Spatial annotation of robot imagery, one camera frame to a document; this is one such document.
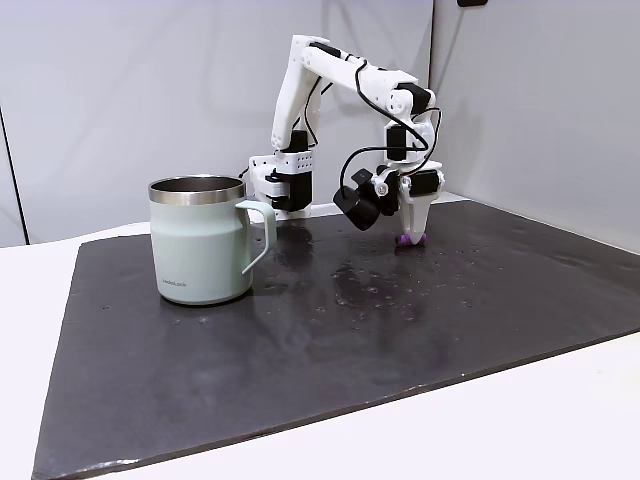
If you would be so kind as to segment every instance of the gray wall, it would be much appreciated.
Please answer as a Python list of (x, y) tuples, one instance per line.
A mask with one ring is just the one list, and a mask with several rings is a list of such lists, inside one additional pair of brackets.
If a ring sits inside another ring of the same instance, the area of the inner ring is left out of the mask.
[(436, 0), (448, 189), (640, 251), (640, 3), (489, 0), (460, 14)]
[(14, 247), (24, 243), (9, 158), (0, 127), (0, 247)]
[[(150, 181), (237, 175), (270, 153), (293, 34), (426, 85), (431, 12), (431, 0), (0, 0), (0, 100), (32, 240), (147, 220)], [(314, 203), (385, 123), (353, 93), (325, 97)]]

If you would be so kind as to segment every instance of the robotic arm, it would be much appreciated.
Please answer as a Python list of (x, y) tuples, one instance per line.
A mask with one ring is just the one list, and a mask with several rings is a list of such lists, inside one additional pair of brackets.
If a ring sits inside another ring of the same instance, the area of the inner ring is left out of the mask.
[[(435, 95), (420, 88), (415, 77), (378, 68), (329, 46), (323, 38), (293, 36), (273, 121), (275, 153), (249, 159), (256, 197), (284, 212), (304, 212), (311, 203), (322, 79), (358, 93), (390, 120), (384, 127), (384, 147), (367, 147), (349, 157), (334, 202), (361, 230), (371, 227), (381, 213), (390, 216), (400, 210), (403, 235), (398, 244), (424, 242), (429, 206), (444, 184), (442, 165), (429, 161), (440, 123), (438, 117), (434, 130), (431, 112), (439, 113)], [(385, 152), (376, 173), (361, 169), (352, 177), (357, 188), (345, 186), (348, 163), (358, 153), (372, 150)]]

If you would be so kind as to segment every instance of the black slate board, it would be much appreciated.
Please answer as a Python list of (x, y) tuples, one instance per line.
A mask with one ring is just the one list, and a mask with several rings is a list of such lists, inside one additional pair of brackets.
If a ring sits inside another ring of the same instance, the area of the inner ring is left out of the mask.
[(472, 202), (433, 206), (426, 247), (394, 249), (397, 221), (283, 222), (252, 291), (209, 308), (160, 298), (148, 236), (84, 244), (33, 477), (160, 462), (640, 329), (638, 256)]

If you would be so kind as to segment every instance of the purple object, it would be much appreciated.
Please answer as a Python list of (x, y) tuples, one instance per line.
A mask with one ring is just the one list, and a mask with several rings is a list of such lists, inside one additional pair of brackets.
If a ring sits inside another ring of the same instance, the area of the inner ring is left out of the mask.
[[(417, 243), (417, 245), (424, 245), (427, 242), (427, 234), (423, 233), (422, 238)], [(396, 237), (396, 247), (410, 247), (413, 245), (411, 243), (411, 237), (407, 233), (403, 233), (402, 235)]]

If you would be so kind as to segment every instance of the mug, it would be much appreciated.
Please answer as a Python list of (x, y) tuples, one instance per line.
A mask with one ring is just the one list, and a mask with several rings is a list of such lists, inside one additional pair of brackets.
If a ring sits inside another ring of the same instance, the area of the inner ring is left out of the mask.
[[(276, 244), (270, 205), (245, 200), (245, 183), (232, 177), (195, 175), (149, 185), (151, 243), (158, 291), (185, 305), (209, 305), (251, 287), (251, 269)], [(249, 215), (264, 217), (265, 246), (251, 260)]]

